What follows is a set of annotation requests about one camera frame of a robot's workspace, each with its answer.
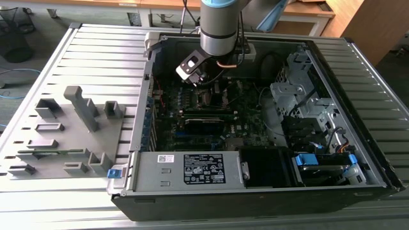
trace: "wooden desk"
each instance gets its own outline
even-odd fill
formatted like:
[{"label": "wooden desk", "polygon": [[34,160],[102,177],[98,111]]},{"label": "wooden desk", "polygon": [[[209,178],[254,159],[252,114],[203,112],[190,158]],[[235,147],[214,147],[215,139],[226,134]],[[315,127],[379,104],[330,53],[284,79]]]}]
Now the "wooden desk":
[{"label": "wooden desk", "polygon": [[[201,0],[189,0],[187,7],[194,16],[199,15]],[[181,14],[181,0],[0,0],[0,6],[49,9],[49,15],[55,16],[51,9],[89,9],[114,12],[139,13],[141,25],[151,26],[151,14]],[[304,31],[304,35],[319,36],[332,12],[322,11],[316,4],[294,2],[283,10],[274,33]]]},{"label": "wooden desk", "polygon": [[[199,4],[201,0],[189,0],[187,8],[194,16],[199,15]],[[181,14],[183,4],[181,0],[141,0],[138,4],[138,12],[141,15],[141,25],[147,27],[151,26],[151,14]],[[279,18],[276,27],[282,28],[278,32],[288,33],[287,23],[282,22],[296,22],[308,23],[308,33],[306,35],[319,36],[324,25],[330,18],[334,17],[332,12],[322,11],[315,3],[290,3]]]}]

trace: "white label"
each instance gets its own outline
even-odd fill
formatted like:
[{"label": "white label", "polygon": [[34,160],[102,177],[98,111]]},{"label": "white label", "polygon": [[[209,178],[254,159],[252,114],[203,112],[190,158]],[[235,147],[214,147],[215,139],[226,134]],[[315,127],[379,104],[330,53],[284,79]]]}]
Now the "white label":
[{"label": "white label", "polygon": [[119,3],[119,6],[134,6],[135,7],[135,4]]},{"label": "white label", "polygon": [[174,162],[174,155],[158,155],[157,156],[158,163],[173,163]]}]

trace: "motherboard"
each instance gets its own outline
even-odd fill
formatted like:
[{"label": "motherboard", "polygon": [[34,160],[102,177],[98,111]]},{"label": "motherboard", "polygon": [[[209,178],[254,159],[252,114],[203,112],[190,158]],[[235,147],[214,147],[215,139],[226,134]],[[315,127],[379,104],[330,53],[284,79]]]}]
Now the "motherboard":
[{"label": "motherboard", "polygon": [[267,90],[262,92],[252,81],[227,77],[207,88],[195,88],[158,76],[154,89],[157,151],[270,145],[258,104]]}]

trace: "power supply label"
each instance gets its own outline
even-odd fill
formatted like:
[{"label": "power supply label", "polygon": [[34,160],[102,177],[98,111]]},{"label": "power supply label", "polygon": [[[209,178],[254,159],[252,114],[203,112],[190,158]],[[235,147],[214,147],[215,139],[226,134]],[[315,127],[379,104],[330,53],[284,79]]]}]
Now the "power supply label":
[{"label": "power supply label", "polygon": [[185,184],[225,184],[222,154],[191,154],[183,157]]}]

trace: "blue latch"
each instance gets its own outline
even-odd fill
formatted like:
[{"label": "blue latch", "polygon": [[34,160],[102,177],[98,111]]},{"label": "blue latch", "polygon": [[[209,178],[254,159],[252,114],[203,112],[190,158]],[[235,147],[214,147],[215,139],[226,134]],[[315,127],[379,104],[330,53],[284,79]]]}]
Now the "blue latch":
[{"label": "blue latch", "polygon": [[318,165],[318,160],[314,154],[302,153],[295,157],[296,166]]},{"label": "blue latch", "polygon": [[107,178],[109,179],[119,179],[122,177],[122,170],[119,169],[109,169],[107,170]]},{"label": "blue latch", "polygon": [[356,160],[355,155],[350,154],[350,155],[348,155],[348,159],[350,159],[350,163],[351,163],[351,164],[358,163],[358,160]]}]

